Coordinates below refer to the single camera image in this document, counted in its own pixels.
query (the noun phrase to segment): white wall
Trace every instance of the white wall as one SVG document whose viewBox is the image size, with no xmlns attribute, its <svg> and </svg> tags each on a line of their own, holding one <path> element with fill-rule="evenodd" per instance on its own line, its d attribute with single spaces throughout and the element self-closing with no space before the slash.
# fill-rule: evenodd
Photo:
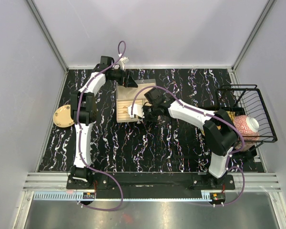
<svg viewBox="0 0 286 229">
<path fill-rule="evenodd" d="M 0 229 L 34 171 L 63 71 L 23 0 L 0 0 Z"/>
<path fill-rule="evenodd" d="M 261 149 L 286 200 L 286 0 L 276 2 L 236 73 L 241 83 L 257 84 L 266 100 L 278 141 Z"/>
<path fill-rule="evenodd" d="M 232 65 L 267 0 L 34 0 L 68 66 Z"/>
</svg>

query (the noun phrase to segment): plate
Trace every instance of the plate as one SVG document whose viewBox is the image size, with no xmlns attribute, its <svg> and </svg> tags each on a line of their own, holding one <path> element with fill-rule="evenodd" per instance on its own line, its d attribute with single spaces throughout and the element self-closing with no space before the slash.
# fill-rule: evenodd
<svg viewBox="0 0 286 229">
<path fill-rule="evenodd" d="M 72 126 L 74 122 L 71 119 L 71 106 L 65 105 L 58 108 L 53 115 L 53 122 L 62 128 Z"/>
</svg>

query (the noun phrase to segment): marble surface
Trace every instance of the marble surface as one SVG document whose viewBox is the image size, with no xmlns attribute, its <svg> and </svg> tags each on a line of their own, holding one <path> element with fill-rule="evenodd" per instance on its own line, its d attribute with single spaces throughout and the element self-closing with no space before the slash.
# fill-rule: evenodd
<svg viewBox="0 0 286 229">
<path fill-rule="evenodd" d="M 216 105 L 216 88 L 230 84 L 227 69 L 138 69 L 131 70 L 135 80 L 156 79 L 156 84 L 173 92 L 191 105 Z M 70 70 L 59 106 L 70 103 L 70 93 L 79 90 L 89 79 L 91 70 Z M 155 123 L 117 123 L 116 86 L 108 81 L 97 93 L 97 121 L 91 134 L 92 165 L 112 172 L 198 172 L 206 171 L 211 153 L 201 131 L 177 121 L 172 126 L 168 117 Z M 233 95 L 224 103 L 234 101 Z M 53 125 L 39 171 L 66 171 L 75 155 L 74 126 Z M 176 159 L 193 156 L 192 159 Z M 243 163 L 234 159 L 244 171 L 256 171 L 253 160 Z"/>
</svg>

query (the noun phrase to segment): pink patterned bowl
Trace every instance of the pink patterned bowl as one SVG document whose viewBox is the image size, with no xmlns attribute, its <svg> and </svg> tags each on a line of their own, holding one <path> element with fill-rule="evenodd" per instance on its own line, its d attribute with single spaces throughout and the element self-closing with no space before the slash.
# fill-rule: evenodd
<svg viewBox="0 0 286 229">
<path fill-rule="evenodd" d="M 255 118 L 251 118 L 247 115 L 236 116 L 233 124 L 238 129 L 238 131 L 242 134 L 245 140 L 258 140 L 259 139 L 259 124 Z M 245 147 L 242 151 L 247 151 L 254 143 L 245 142 Z M 238 144 L 235 149 L 240 149 L 242 145 Z"/>
</svg>

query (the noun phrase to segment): metallic floor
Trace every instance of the metallic floor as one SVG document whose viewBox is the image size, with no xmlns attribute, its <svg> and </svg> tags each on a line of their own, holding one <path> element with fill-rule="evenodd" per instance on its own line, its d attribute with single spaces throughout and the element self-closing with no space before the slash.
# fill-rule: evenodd
<svg viewBox="0 0 286 229">
<path fill-rule="evenodd" d="M 227 194 L 231 201 L 235 193 Z M 112 208 L 116 202 L 92 206 Z M 124 202 L 116 212 L 80 208 L 71 201 L 32 202 L 25 229 L 277 229 L 266 193 L 244 193 L 224 208 L 200 207 L 184 202 Z"/>
</svg>

